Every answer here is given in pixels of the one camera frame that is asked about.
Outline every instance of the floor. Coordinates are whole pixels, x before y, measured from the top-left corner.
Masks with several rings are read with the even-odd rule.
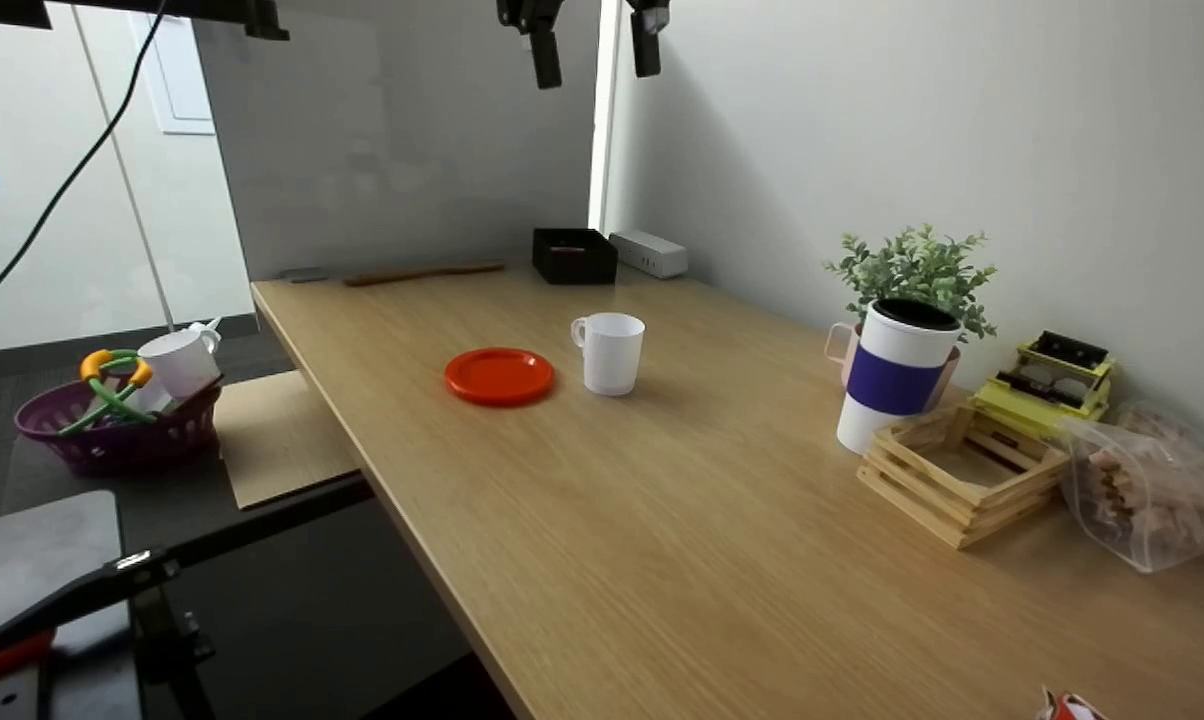
[[[249,382],[290,370],[278,339],[255,321],[233,321],[223,332],[223,382]],[[38,351],[0,351],[0,512],[12,474],[12,411],[71,382],[78,361],[93,346],[62,346]],[[192,607],[216,643],[199,665],[199,680],[216,715],[267,720],[342,720],[342,715],[507,715],[501,705],[464,705],[464,711],[392,711],[390,700],[416,690],[432,671],[464,675],[458,686],[425,686],[432,697],[482,697],[467,643],[430,589],[425,571],[392,534],[379,505],[314,522],[223,561],[185,571],[167,589],[178,607]],[[182,715],[166,690],[146,693],[146,715]]]

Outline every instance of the green plant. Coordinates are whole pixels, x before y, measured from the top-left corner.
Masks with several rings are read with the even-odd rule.
[[[993,266],[971,266],[967,253],[986,238],[942,238],[928,224],[885,238],[879,243],[845,231],[845,258],[828,266],[852,300],[848,313],[864,324],[877,300],[926,300],[960,321],[960,339],[997,336],[976,291],[997,278]]]

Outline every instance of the orange plate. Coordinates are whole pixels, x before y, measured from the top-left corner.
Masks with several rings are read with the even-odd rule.
[[[475,349],[447,361],[444,382],[467,405],[532,405],[552,391],[557,370],[526,349]]]

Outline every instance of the black cable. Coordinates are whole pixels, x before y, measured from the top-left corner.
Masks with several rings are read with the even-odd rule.
[[[38,215],[28,240],[23,240],[23,243],[12,253],[12,259],[0,270],[0,285],[4,285],[10,271],[28,258],[28,249],[38,243],[38,238],[41,238],[41,229],[48,224],[48,215],[58,213],[58,203],[68,198],[68,187],[78,183],[78,178],[93,165],[93,158],[107,143],[107,137],[117,131],[117,124],[123,121],[123,113],[127,113],[127,105],[131,105],[131,91],[136,91],[136,80],[140,80],[140,71],[146,71],[148,48],[154,48],[154,40],[155,40],[155,31],[159,31],[166,6],[167,6],[167,0],[159,0],[155,19],[154,19],[154,27],[148,27],[148,37],[146,37],[146,48],[140,48],[136,60],[131,60],[127,89],[123,89],[123,101],[120,101],[117,118],[113,118],[107,127],[93,139],[93,150],[79,158],[79,165],[68,172],[68,180],[51,191],[51,202],[48,202],[44,213]]]

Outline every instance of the plastic bag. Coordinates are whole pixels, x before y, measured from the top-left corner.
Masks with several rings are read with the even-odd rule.
[[[1204,438],[1138,405],[1073,423],[1065,501],[1081,529],[1140,571],[1204,556]]]

